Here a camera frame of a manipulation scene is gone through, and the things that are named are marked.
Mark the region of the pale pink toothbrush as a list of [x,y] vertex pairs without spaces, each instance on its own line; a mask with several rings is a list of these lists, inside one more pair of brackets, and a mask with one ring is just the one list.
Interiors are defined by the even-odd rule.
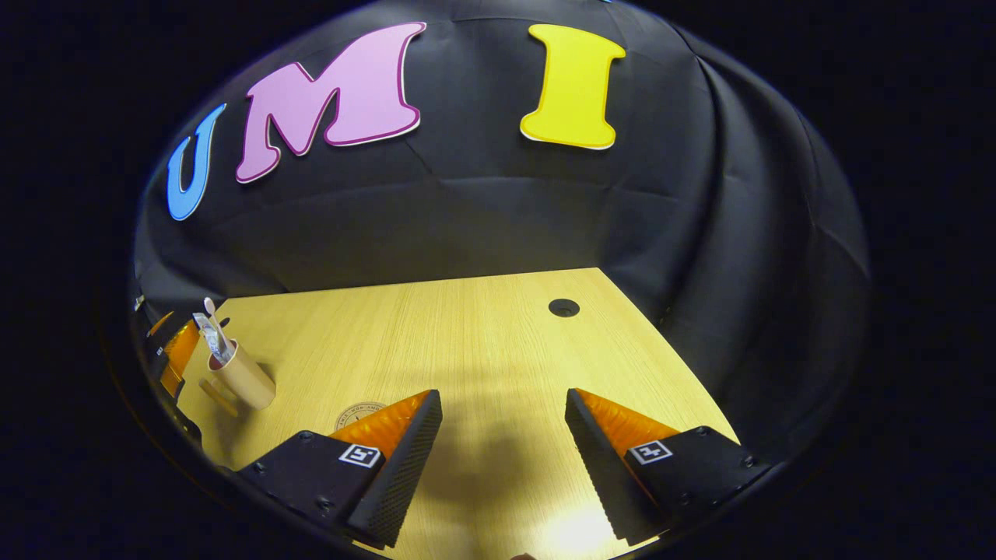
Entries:
[[206,311],[207,321],[210,323],[210,329],[213,332],[213,339],[215,340],[216,351],[212,350],[212,354],[218,359],[221,365],[226,365],[234,356],[234,347],[228,340],[228,337],[222,329],[221,323],[216,316],[216,305],[212,298],[205,297],[203,299],[204,309]]

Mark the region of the white toothpaste tube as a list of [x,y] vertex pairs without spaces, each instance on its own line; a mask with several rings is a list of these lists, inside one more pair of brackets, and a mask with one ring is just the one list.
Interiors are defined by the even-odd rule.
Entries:
[[210,323],[207,321],[206,314],[192,313],[192,318],[193,320],[195,320],[195,325],[197,326],[197,329],[199,330],[200,334],[202,334],[202,337],[205,340],[207,347],[209,347],[211,357],[213,357],[215,361],[217,361],[218,364],[220,364],[218,359],[212,354],[212,350],[216,351],[217,347],[215,346],[215,340],[213,339],[213,332],[210,329]]

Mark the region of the black backdrop cloth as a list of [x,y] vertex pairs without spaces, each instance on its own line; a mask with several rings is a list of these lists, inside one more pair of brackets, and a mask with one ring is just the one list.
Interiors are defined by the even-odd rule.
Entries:
[[779,89],[600,0],[374,0],[214,89],[143,189],[132,299],[598,267],[734,432],[796,457],[857,371],[867,235]]

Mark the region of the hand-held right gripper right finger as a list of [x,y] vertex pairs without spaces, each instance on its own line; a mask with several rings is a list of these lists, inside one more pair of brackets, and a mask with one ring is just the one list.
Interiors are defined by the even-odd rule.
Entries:
[[729,510],[771,462],[707,425],[679,430],[572,387],[566,425],[613,534],[669,542]]

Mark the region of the beige cup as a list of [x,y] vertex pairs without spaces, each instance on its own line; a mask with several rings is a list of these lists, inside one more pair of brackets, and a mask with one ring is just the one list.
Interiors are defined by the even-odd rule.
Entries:
[[230,359],[220,362],[209,357],[209,371],[197,383],[200,390],[230,417],[238,417],[239,404],[249,410],[262,411],[276,397],[276,383],[263,371],[255,359],[232,339],[234,347]]

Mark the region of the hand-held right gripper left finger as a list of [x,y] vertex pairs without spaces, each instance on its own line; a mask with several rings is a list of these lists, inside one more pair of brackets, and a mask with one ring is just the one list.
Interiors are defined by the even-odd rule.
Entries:
[[424,390],[331,435],[300,430],[237,475],[320,532],[394,548],[442,418]]

